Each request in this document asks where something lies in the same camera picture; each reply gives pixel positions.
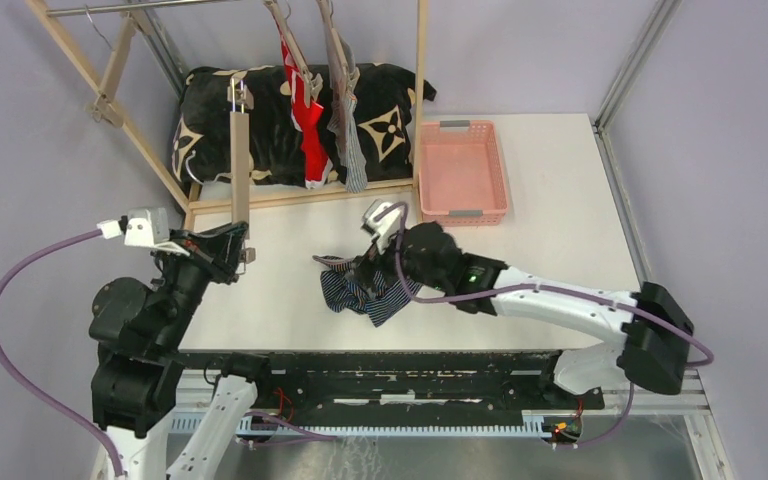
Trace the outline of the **navy striped underwear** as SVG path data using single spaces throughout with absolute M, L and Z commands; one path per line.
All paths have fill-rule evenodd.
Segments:
M 320 273 L 320 287 L 326 306 L 333 312 L 350 310 L 366 315 L 374 327 L 380 327 L 402 311 L 422 286 L 407 280 L 410 294 L 398 282 L 390 285 L 380 273 L 373 275 L 372 286 L 362 287 L 353 278 L 355 260 L 333 255 L 314 255 L 312 259 L 324 270 Z

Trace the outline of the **red underwear with white lettering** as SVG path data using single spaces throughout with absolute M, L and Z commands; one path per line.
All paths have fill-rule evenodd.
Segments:
M 305 157 L 304 184 L 307 189 L 318 189 L 326 183 L 332 167 L 321 144 L 318 130 L 318 122 L 324 108 L 317 101 L 305 103 L 307 95 L 304 91 L 304 78 L 284 36 L 281 36 L 281 51 L 284 71 L 290 86 L 291 118 L 302 133 L 301 150 Z

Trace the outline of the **beige hanger with red underwear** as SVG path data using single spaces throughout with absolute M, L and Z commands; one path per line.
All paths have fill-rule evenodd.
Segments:
M 323 88 L 323 80 L 319 74 L 311 71 L 288 24 L 291 8 L 287 7 L 287 12 L 284 12 L 277 1 L 263 0 L 262 3 L 270 12 L 279 32 L 281 45 L 286 49 L 282 57 L 284 67 L 289 71 L 288 82 L 291 95 L 293 97 L 300 95 L 304 105 L 310 107 L 318 100 Z

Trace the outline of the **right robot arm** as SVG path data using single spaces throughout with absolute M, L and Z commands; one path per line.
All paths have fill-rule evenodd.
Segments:
M 537 382 L 547 405 L 563 407 L 589 390 L 623 383 L 661 395 L 681 392 L 695 327 L 665 286 L 644 282 L 635 291 L 610 291 L 547 280 L 462 250 L 435 222 L 400 230 L 394 221 L 367 220 L 362 229 L 371 242 L 355 258 L 350 279 L 374 299 L 448 304 L 596 339 L 550 361 Z

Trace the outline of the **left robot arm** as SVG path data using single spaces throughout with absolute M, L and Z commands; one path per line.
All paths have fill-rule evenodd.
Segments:
M 92 302 L 89 336 L 98 344 L 92 377 L 94 424 L 104 434 L 114 479 L 137 479 L 115 434 L 124 431 L 147 441 L 152 428 L 172 411 L 174 389 L 184 370 L 179 346 L 212 283 L 238 278 L 249 225 L 228 223 L 203 232 L 155 226 L 145 218 L 105 221 L 106 239 L 121 237 L 129 247 L 150 252 L 157 278 L 133 277 L 103 285 Z

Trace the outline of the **grey striped underwear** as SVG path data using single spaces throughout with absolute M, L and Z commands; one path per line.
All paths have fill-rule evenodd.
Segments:
M 336 136 L 337 155 L 340 165 L 346 170 L 343 180 L 345 188 L 350 193 L 358 193 L 367 188 L 366 158 L 363 154 L 355 119 L 357 97 L 355 86 L 360 78 L 353 53 L 345 40 L 336 32 L 337 41 L 332 40 L 334 47 L 339 45 L 346 60 L 346 69 L 338 62 L 338 51 L 329 48 L 329 74 L 332 86 L 332 117 L 327 126 Z

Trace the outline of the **empty beige clip hanger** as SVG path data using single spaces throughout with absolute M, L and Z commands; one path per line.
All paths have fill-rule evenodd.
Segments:
M 131 13 L 122 13 L 122 22 L 116 42 L 111 43 L 95 26 L 88 6 L 85 7 L 85 15 L 96 33 L 110 49 L 110 57 L 101 82 L 95 88 L 96 98 L 85 106 L 85 111 L 96 123 L 106 122 L 114 128 L 122 128 L 124 125 L 123 114 L 117 110 L 114 103 L 130 55 L 132 40 L 140 30 L 139 22 Z

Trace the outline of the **pink plastic basket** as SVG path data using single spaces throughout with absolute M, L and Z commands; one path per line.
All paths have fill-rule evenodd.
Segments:
M 422 219 L 447 227 L 500 224 L 509 210 L 507 172 L 490 120 L 441 120 L 420 130 Z

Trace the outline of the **black floral plush cushion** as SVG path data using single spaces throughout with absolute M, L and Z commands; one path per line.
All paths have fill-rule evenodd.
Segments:
M 189 72 L 171 147 L 171 169 L 182 184 L 230 180 L 232 71 L 198 67 Z M 251 181 L 255 185 L 305 184 L 302 132 L 291 119 L 290 86 L 281 66 L 242 71 L 253 107 L 249 111 Z M 389 63 L 362 63 L 354 112 L 367 178 L 409 178 L 408 127 L 416 103 L 414 72 Z

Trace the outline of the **metal hanging rod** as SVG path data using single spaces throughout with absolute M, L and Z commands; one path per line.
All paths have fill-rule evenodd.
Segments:
M 230 0 L 166 0 L 95 6 L 86 5 L 73 8 L 47 8 L 45 14 L 49 18 L 63 18 L 80 15 L 113 14 L 150 9 L 190 7 L 227 2 L 230 2 Z

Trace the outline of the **aluminium corner profile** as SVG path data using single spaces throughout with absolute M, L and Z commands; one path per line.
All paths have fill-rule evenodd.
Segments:
M 623 60 L 593 120 L 595 132 L 606 132 L 620 111 L 655 47 L 682 5 L 681 0 L 658 0 Z

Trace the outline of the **wooden clothes rack frame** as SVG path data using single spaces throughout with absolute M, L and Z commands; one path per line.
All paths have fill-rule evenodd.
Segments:
M 92 62 L 88 59 L 85 52 L 80 47 L 79 43 L 71 35 L 71 32 L 64 27 L 59 18 L 49 18 L 45 14 L 45 10 L 50 8 L 46 1 L 25 1 L 30 11 L 37 18 L 39 23 L 45 28 L 50 37 L 55 41 L 61 51 L 66 55 L 69 61 L 74 66 L 75 70 L 82 76 L 85 82 L 92 88 L 96 95 L 95 88 L 99 86 L 102 76 L 94 68 Z M 348 193 L 339 190 L 337 186 L 327 186 L 314 191 L 277 191 L 275 193 L 267 192 L 254 193 L 251 196 L 250 207 L 253 209 L 264 209 L 273 207 L 285 207 L 300 204 L 312 204 L 338 200 L 348 200 L 353 198 L 371 197 L 375 195 L 395 195 L 410 192 L 413 195 L 414 204 L 419 206 L 419 192 L 418 192 L 418 172 L 420 163 L 420 130 L 423 121 L 423 95 L 424 95 L 424 81 L 425 81 L 425 63 L 426 63 L 426 38 L 427 38 L 427 24 L 428 24 L 428 12 L 429 1 L 417 1 L 417 23 L 416 23 L 416 111 L 415 111 L 415 123 L 414 123 L 414 144 L 412 149 L 413 176 L 408 179 L 387 180 L 382 182 L 373 183 L 367 190 L 356 194 Z M 144 29 L 148 26 L 147 20 L 142 16 L 141 11 L 126 12 L 131 13 L 139 22 L 140 30 L 138 32 L 144 35 Z M 173 173 L 167 168 L 155 149 L 147 142 L 142 132 L 140 132 L 136 123 L 128 114 L 124 105 L 120 104 L 117 100 L 114 103 L 119 112 L 123 114 L 124 125 L 121 129 L 132 144 L 136 147 L 143 159 L 151 167 L 158 179 L 165 186 L 167 191 L 172 195 L 176 204 L 183 210 L 185 214 L 184 226 L 186 228 L 192 228 L 198 217 L 194 219 L 191 226 L 186 224 L 187 215 L 191 213 L 194 208 L 191 203 L 200 199 L 201 186 L 196 185 L 192 187 L 189 192 L 184 192 L 181 185 L 178 183 Z

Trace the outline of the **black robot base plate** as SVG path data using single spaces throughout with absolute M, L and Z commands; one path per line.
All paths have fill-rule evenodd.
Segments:
M 604 409 L 600 388 L 570 394 L 556 351 L 272 352 L 254 407 L 300 427 L 519 426 L 525 411 Z

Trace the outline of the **aluminium wall profile left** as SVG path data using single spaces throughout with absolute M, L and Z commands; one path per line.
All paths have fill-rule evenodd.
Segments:
M 171 35 L 160 19 L 158 8 L 142 7 L 139 11 L 147 20 L 144 37 L 157 64 L 178 98 L 184 93 L 187 70 Z

